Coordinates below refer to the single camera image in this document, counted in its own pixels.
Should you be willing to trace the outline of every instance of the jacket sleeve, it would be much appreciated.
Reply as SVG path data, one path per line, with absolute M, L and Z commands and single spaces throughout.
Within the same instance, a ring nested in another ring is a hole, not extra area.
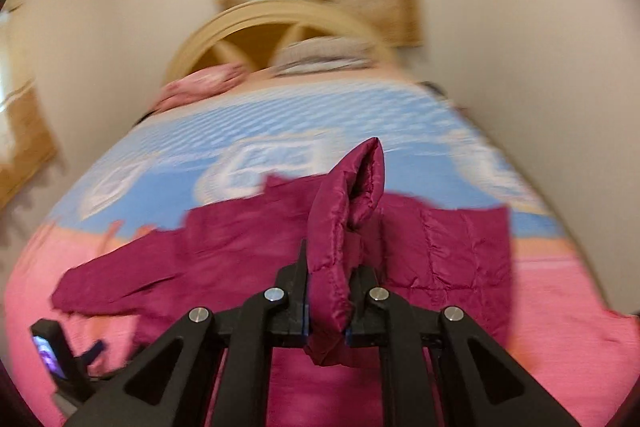
M 111 253 L 68 270 L 51 296 L 66 313 L 116 315 L 137 313 L 146 291 L 173 279 L 184 251 L 184 229 L 156 230 Z

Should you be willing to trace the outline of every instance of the maroon puffer jacket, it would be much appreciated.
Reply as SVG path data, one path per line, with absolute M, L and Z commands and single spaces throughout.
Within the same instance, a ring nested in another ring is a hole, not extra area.
M 150 232 L 67 271 L 52 303 L 85 315 L 138 314 L 136 347 L 193 307 L 230 309 L 270 287 L 306 237 L 313 326 L 307 352 L 316 364 L 358 362 L 341 331 L 351 313 L 348 280 L 360 263 L 414 305 L 460 306 L 504 345 L 508 211 L 439 210 L 383 194 L 383 187 L 382 146 L 372 138 L 326 176 L 269 176 L 258 196 L 194 208 L 180 229 Z M 377 379 L 374 369 L 316 367 L 297 350 L 275 349 L 268 425 L 379 425 Z
M 508 210 L 440 210 L 383 194 L 382 146 L 371 138 L 324 178 L 308 218 L 309 308 L 306 351 L 319 365 L 362 365 L 342 332 L 352 311 L 349 279 L 360 264 L 411 304 L 464 308 L 502 345 L 511 312 Z

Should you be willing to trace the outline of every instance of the blue bedspread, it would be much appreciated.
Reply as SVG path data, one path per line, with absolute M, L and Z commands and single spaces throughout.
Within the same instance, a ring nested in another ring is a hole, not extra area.
M 256 193 L 265 172 L 327 172 L 378 136 L 386 190 L 444 208 L 506 203 L 513 234 L 554 237 L 556 221 L 481 134 L 426 90 L 344 80 L 273 87 L 153 117 L 105 154 L 54 207 L 62 227 L 103 233 L 122 220 L 175 228 L 185 211 Z

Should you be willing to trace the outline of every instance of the maroon jacket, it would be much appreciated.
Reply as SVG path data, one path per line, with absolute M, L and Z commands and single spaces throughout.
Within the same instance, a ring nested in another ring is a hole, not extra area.
M 342 332 L 349 277 L 362 263 L 414 305 L 460 306 L 504 344 L 508 211 L 440 210 L 383 187 L 382 146 L 372 138 L 326 176 L 269 176 L 258 196 L 194 208 L 181 229 L 150 232 L 67 271 L 52 303 L 85 315 L 138 314 L 133 347 L 151 343 L 193 307 L 226 310 L 273 285 L 306 237 L 315 363 L 353 363 Z

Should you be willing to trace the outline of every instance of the headboard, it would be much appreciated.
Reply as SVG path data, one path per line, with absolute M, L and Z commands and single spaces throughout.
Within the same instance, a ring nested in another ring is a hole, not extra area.
M 217 15 L 182 44 L 164 83 L 225 62 L 250 71 L 269 67 L 276 51 L 312 37 L 345 36 L 372 44 L 372 58 L 395 62 L 396 55 L 367 23 L 328 3 L 302 0 L 252 1 Z

